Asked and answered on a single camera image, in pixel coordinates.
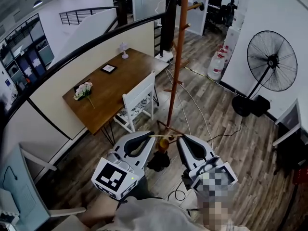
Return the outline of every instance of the black fan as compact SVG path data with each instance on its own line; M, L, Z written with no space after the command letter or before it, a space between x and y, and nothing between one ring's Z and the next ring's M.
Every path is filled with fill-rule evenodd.
M272 91L287 90L297 75L297 60L290 43L273 31L262 31L253 36L247 48L251 73L258 81L247 98L235 97L232 105L241 116L250 114L249 98L261 84Z

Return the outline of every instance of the wooden floor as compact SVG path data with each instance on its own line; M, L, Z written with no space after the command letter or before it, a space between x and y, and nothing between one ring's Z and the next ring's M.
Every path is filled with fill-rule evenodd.
M190 59L190 68L206 73L212 55L217 46L223 43L224 38L225 34L218 32L206 31L205 36L186 32L183 59ZM169 69L173 72L174 66L171 65ZM239 180L233 201L233 221L237 225L246 225L252 231L277 230L293 191L291 176L285 179L282 172L273 175L276 154L272 151L271 144L277 137L278 128L264 115L260 118L254 115L242 118L237 115L231 105L234 94L202 76L182 69L180 80L185 83L185 87L202 110L212 137L232 134L239 129L243 119L241 130L232 137L214 139L214 151L222 160L230 163ZM171 88L171 84L165 72L156 77L155 83L160 101L160 106L154 110L155 120L151 121L141 114L135 121L135 128L159 133L156 120L167 120L170 98L170 93L164 92L163 89ZM178 87L178 94L189 121L191 134L202 140L210 139L202 116L190 96L181 87ZM172 127L188 133L188 126L177 98ZM127 133L116 123L113 123L113 129L116 140ZM99 159L111 148L102 133L96 136L88 133L83 137L59 162L59 170L49 172L37 184L47 207L57 209L91 205L100 194L91 183L91 176ZM166 198L180 184L181 174L185 169L174 143L170 145L168 155L171 164L165 170L158 173L145 170L150 191L162 198ZM176 201L173 195L170 201L183 208L196 205L195 194L191 191L186 192L184 201ZM52 229L60 220L56 218L47 222L41 230Z

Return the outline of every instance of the white chair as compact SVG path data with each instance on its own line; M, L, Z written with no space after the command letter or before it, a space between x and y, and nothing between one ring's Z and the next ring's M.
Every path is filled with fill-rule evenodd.
M125 108L122 109L116 115L116 117L120 117L125 122L125 124L119 121L116 117L114 117L114 120L129 133L133 133L136 131L133 120L141 112L149 116L152 120L154 119L154 85L155 72L152 71L152 73L148 77L146 77L142 82L135 86L129 93L123 94L123 102ZM148 103L151 103L151 114L144 110Z

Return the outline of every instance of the wooden table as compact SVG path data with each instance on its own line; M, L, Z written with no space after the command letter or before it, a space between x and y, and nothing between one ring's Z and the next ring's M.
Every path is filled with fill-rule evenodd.
M123 94L131 91L151 71L155 71L157 75L169 65L134 49L128 49L126 53L129 58L122 59L122 54L119 54L79 82L81 84L88 81L93 84L90 99L95 109L86 98L74 100L73 87L63 96L68 106L92 134L96 134L124 107ZM117 69L111 74L105 73L100 69L106 64L116 66Z

